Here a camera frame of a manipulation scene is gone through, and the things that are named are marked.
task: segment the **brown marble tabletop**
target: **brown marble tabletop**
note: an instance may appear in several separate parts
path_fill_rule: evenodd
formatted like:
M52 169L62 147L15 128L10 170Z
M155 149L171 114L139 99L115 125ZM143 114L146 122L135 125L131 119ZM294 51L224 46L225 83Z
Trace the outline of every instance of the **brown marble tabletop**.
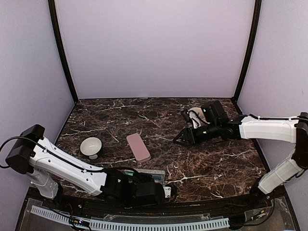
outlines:
M186 125L181 110L212 100L217 99L81 100L65 124L57 146L96 166L164 170L166 182L178 188L176 202L246 194L266 172L252 141L217 138L194 147L172 142ZM219 100L229 117L237 114L230 99ZM126 136L134 133L140 134L152 157L142 164L136 162L126 141ZM81 154L80 144L88 137L102 140L102 157L90 161ZM57 180L67 195L97 199L65 180Z

